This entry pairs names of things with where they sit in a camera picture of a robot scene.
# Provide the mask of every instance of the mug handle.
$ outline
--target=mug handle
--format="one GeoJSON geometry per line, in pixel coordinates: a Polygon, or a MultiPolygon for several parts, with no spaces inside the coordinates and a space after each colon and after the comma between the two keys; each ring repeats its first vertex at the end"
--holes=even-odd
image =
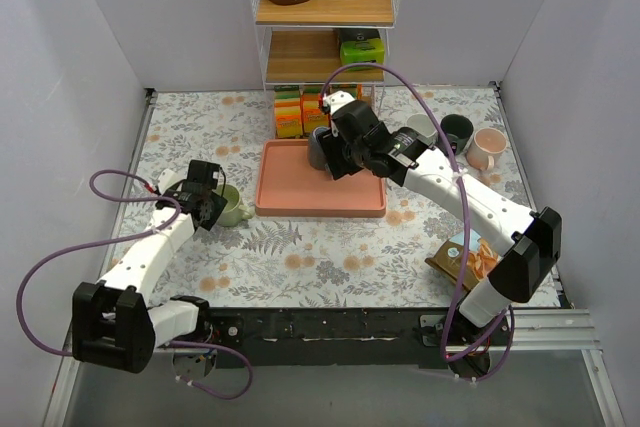
{"type": "Polygon", "coordinates": [[[252,219],[255,215],[253,210],[246,205],[239,205],[238,208],[240,209],[240,212],[242,212],[242,220],[252,219]]]}

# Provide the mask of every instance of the leaf pattern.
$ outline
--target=leaf pattern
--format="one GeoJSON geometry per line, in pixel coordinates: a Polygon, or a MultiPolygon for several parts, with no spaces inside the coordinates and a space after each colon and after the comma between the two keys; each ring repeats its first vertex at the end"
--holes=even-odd
{"type": "MultiPolygon", "coordinates": [[[[459,113],[476,128],[505,131],[489,88],[418,86],[418,91],[439,118],[459,113]]],[[[404,88],[388,87],[377,96],[382,97],[379,115],[390,128],[421,111],[404,88]]],[[[185,174],[191,159],[218,162],[253,206],[263,145],[273,135],[270,109],[261,91],[160,94],[137,174],[154,180],[165,168],[185,174]]],[[[464,156],[459,162],[478,176],[464,156]]],[[[510,148],[485,181],[528,204],[510,148]]],[[[128,205],[120,234],[143,230],[152,211],[152,205],[128,205]]],[[[198,230],[161,275],[150,302],[188,294],[221,307],[447,306],[453,285],[424,259],[461,230],[462,224],[433,202],[388,182],[382,219],[255,217],[231,229],[198,230]]],[[[130,246],[116,246],[114,258],[121,259],[130,246]]],[[[559,305],[550,276],[528,305],[559,305]]]]}

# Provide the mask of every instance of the pink tray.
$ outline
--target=pink tray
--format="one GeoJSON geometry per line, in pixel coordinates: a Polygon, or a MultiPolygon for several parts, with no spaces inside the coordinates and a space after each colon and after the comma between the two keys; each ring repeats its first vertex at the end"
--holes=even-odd
{"type": "Polygon", "coordinates": [[[384,217],[383,179],[362,171],[340,180],[309,165],[307,140],[264,144],[256,214],[277,217],[384,217]]]}

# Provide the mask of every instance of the green mug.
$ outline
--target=green mug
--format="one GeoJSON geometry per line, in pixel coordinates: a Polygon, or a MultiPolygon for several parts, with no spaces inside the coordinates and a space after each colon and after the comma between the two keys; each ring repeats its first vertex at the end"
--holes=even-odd
{"type": "Polygon", "coordinates": [[[235,227],[243,220],[249,220],[255,214],[253,210],[242,203],[240,192],[233,185],[227,184],[224,188],[224,195],[222,194],[222,186],[218,186],[216,194],[222,195],[227,199],[227,205],[225,205],[222,214],[216,222],[217,225],[222,227],[235,227]]]}

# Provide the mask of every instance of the wooden shelf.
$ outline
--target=wooden shelf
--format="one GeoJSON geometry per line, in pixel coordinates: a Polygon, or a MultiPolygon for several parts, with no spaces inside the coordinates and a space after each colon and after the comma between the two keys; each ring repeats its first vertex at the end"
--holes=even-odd
{"type": "Polygon", "coordinates": [[[391,0],[310,0],[297,5],[276,5],[269,0],[260,0],[256,23],[392,27],[394,16],[391,0]]]}
{"type": "MultiPolygon", "coordinates": [[[[266,82],[321,83],[340,67],[340,53],[333,31],[275,31],[267,65],[266,82]]],[[[355,70],[338,75],[335,82],[383,82],[381,70],[355,70]]]]}

